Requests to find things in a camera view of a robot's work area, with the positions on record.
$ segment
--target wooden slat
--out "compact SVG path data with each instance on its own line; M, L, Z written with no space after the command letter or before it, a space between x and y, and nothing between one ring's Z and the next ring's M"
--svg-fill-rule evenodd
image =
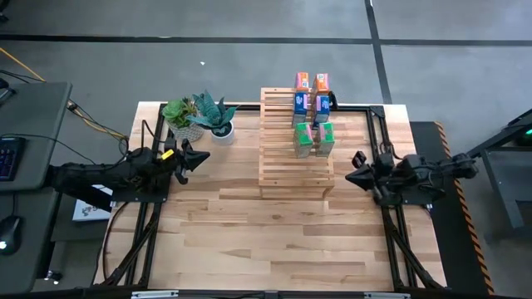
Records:
M334 187L333 162L328 158L311 156L297 159L293 149L294 90L261 89L259 186L293 189L311 187L325 196ZM310 109L315 95L309 96ZM279 116L272 112L288 112Z

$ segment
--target plant pot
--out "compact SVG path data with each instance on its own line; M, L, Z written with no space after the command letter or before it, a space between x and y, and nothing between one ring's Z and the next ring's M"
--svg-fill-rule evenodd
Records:
M203 135L203 129L198 126L197 124L191 123L188 127L184 128L177 128L174 125L172 125L170 122L167 122L168 126L170 127L170 130L172 130L172 133L174 133L174 136L176 139L188 139L190 142L194 142L201 138Z
M234 140L234 125L233 121L231 120L228 125L229 128L225 129L225 132L223 134L215 133L217 131L216 129L213 129L210 131L210 135L212 136L212 140L217 145L231 145L233 144Z

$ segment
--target orange striped edge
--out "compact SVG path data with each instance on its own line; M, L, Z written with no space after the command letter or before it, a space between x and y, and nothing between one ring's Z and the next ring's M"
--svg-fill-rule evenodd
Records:
M443 125L437 121L435 121L435 124L438 128L438 131L440 132L441 144L443 145L443 149L446 152L446 156L447 158L450 158L451 150L449 149L449 144L447 143L446 132L443 130ZM460 182L457 179L455 179L455 187L456 192L458 193L458 199L460 200L460 204L462 206L462 212L464 213L464 219L467 222L467 228L469 230L469 234L471 235L471 241L473 242L473 247L475 248L476 257L479 260L480 270L482 271L482 273L484 273L484 282L486 284L486 288L488 289L488 293L490 295L494 295L495 291L493 289L493 284L491 283L490 274L488 273L488 267L485 265L484 254L482 254L482 248L480 248L480 242L479 238L476 235L475 225L473 225L471 214L469 213L469 209L467 208L464 190L462 189Z

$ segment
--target black line on floor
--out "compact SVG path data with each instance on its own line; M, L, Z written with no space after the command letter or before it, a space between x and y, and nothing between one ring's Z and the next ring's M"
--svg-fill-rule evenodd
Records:
M532 47L525 40L426 40L426 39L381 39L384 46L440 46L440 47Z
M386 76L386 68L384 67L384 58L382 58L381 41L379 39L379 32L377 30L377 21L375 20L375 12L373 11L372 0L364 0L366 3L367 21L369 23L369 32L372 34L373 54L375 55L375 64L377 66L377 76L381 86L382 101L384 104L392 103L392 95L390 94L390 86L388 85L388 78Z
M258 43L258 44L324 44L324 45L371 45L372 38L327 37L121 37L107 35L48 35L0 33L2 41L25 42L123 42L123 43ZM377 39L381 46L440 46L440 47L532 47L532 40L430 40L430 39Z
M314 37L119 37L86 35L33 35L0 33L2 41L27 42L123 42L123 43L230 43L230 44L325 44L371 45L371 38Z

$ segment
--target small box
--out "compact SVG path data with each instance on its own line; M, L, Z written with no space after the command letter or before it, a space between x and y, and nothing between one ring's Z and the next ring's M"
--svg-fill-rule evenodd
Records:
M296 92L296 95L293 98L293 128L296 127L296 124L307 121L307 103L308 95L304 92Z
M310 131L310 124L297 124L293 131L293 148L295 149L296 157L307 158L312 147L313 137Z
M318 133L314 142L318 145L316 149L317 157L328 157L334 146L333 123L321 123L318 126Z
M327 95L329 93L329 75L316 74L313 89L317 95Z
M310 80L308 79L307 72L299 72L296 75L296 91L308 92L310 88Z
M312 110L314 113L313 130L316 130L319 124L327 122L329 119L329 97L316 96Z

